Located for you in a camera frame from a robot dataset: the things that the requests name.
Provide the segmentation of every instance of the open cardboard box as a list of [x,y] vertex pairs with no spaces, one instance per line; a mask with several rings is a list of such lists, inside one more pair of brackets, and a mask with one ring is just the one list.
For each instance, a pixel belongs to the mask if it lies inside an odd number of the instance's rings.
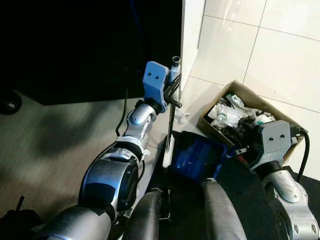
[[[223,97],[226,93],[232,92],[237,94],[243,101],[244,105],[246,107],[254,108],[254,109],[260,109],[264,110],[266,112],[271,113],[276,120],[283,120],[288,122],[290,125],[294,124],[299,127],[301,127],[298,123],[296,123],[294,120],[292,120],[290,117],[276,109],[274,106],[272,106],[270,103],[262,99],[260,96],[255,94],[251,89],[246,87],[245,85],[239,83],[238,81],[234,80],[230,82],[228,85],[226,85],[219,94],[213,99],[213,101],[210,103],[210,105],[204,110],[204,112],[200,115],[200,118],[198,120],[197,126],[199,129],[201,129],[203,132],[209,135],[213,135],[217,137],[219,140],[224,142],[228,147],[232,148],[235,145],[226,138],[223,134],[221,134],[216,128],[210,125],[210,123],[206,120],[206,115],[211,111],[211,109],[214,107],[214,105],[219,101],[221,97]],[[284,155],[283,160],[286,162],[292,152],[295,150],[296,146],[301,142],[302,138],[298,139],[298,143],[294,146],[292,146]]]

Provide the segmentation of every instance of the cardboard box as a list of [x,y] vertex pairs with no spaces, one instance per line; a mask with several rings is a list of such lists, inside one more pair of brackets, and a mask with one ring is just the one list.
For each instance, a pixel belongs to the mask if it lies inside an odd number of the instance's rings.
[[[211,109],[214,107],[214,105],[219,101],[221,97],[223,97],[226,93],[232,92],[237,94],[243,101],[244,105],[246,107],[254,108],[254,109],[260,109],[264,110],[266,112],[271,113],[276,120],[283,120],[288,122],[290,125],[294,124],[299,127],[301,127],[298,123],[296,123],[293,119],[276,109],[274,106],[272,106],[270,103],[262,99],[260,96],[255,94],[251,89],[249,89],[247,86],[239,83],[238,81],[234,80],[230,82],[228,85],[226,85],[219,94],[213,99],[213,101],[210,103],[210,105],[204,110],[204,112],[201,114],[197,126],[199,129],[201,129],[203,132],[209,135],[213,135],[217,137],[219,140],[221,140],[223,143],[225,143],[228,147],[232,148],[234,147],[234,144],[226,138],[223,134],[221,134],[216,128],[210,125],[210,123],[206,120],[205,116],[211,111]],[[302,138],[298,140],[298,143],[294,146],[292,146],[287,153],[284,155],[283,159],[286,162],[292,152],[295,150],[296,146],[301,142]]]

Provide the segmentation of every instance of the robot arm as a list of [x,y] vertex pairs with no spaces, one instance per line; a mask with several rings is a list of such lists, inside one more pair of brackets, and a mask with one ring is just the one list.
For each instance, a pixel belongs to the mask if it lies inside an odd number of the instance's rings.
[[112,222],[136,201],[144,157],[149,154],[148,133],[159,113],[167,110],[164,88],[169,69],[157,62],[146,65],[144,101],[127,116],[123,136],[106,148],[86,171],[78,204],[69,207],[47,223],[35,240],[106,240]]
[[249,148],[255,158],[251,171],[262,180],[267,201],[276,218],[280,239],[318,240],[319,226],[308,207],[308,195],[291,174],[282,168],[283,156],[292,145],[290,125],[282,120],[259,125]]

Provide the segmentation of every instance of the black cable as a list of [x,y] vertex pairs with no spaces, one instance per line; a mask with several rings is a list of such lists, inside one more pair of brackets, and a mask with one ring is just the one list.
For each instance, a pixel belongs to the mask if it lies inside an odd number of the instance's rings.
[[126,116],[126,112],[127,112],[127,101],[128,101],[128,66],[125,67],[125,98],[124,98],[124,106],[123,106],[123,112],[122,112],[122,117],[121,120],[118,124],[118,126],[116,126],[115,128],[115,133],[116,135],[119,137],[120,133],[119,133],[119,128],[122,125],[125,116]]
[[140,182],[140,180],[141,180],[142,177],[144,176],[145,168],[146,168],[145,160],[142,160],[142,172],[141,172],[140,177],[138,178],[138,183]]
[[304,130],[303,128],[301,128],[300,131],[304,136],[305,148],[304,148],[304,155],[303,155],[303,159],[301,162],[300,170],[299,170],[298,176],[296,177],[296,181],[298,183],[300,182],[301,177],[304,173],[304,170],[305,170],[305,167],[307,164],[307,160],[308,160],[309,150],[310,150],[310,139],[309,139],[309,135],[308,135],[307,131]]

